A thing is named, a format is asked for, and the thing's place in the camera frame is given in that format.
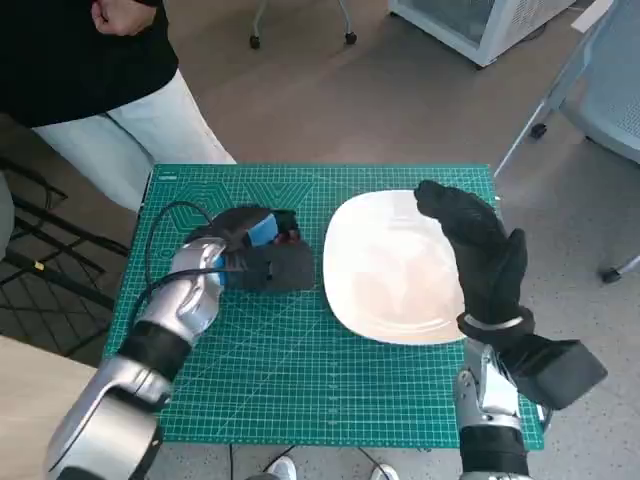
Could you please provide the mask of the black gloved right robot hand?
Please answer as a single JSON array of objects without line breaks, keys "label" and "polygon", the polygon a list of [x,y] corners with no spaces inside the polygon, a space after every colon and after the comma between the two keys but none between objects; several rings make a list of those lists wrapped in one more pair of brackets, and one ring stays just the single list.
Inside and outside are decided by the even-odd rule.
[{"label": "black gloved right robot hand", "polygon": [[453,248],[465,313],[491,326],[526,317],[520,304],[528,263],[524,231],[507,232],[488,203],[458,188],[424,180],[414,196],[419,212],[440,223]]}]

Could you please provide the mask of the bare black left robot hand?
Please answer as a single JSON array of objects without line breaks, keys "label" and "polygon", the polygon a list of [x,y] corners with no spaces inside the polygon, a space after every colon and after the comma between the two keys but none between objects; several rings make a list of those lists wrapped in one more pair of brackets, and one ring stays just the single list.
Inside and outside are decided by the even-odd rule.
[{"label": "bare black left robot hand", "polygon": [[209,224],[196,228],[186,243],[201,238],[220,238],[228,251],[256,248],[268,244],[297,243],[301,233],[296,212],[244,205],[219,213]]}]

